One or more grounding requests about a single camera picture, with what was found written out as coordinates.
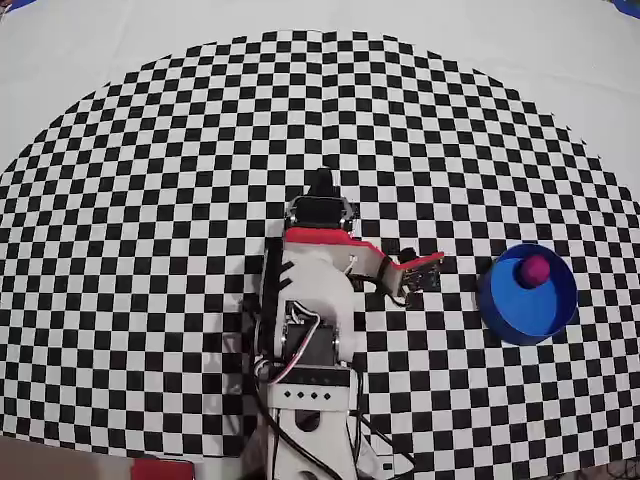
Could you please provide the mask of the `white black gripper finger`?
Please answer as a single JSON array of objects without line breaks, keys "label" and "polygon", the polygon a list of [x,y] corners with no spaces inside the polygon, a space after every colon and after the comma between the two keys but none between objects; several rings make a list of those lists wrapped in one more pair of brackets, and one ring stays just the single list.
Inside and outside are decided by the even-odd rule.
[{"label": "white black gripper finger", "polygon": [[336,197],[336,186],[333,183],[333,175],[329,168],[318,168],[310,178],[308,196]]}]

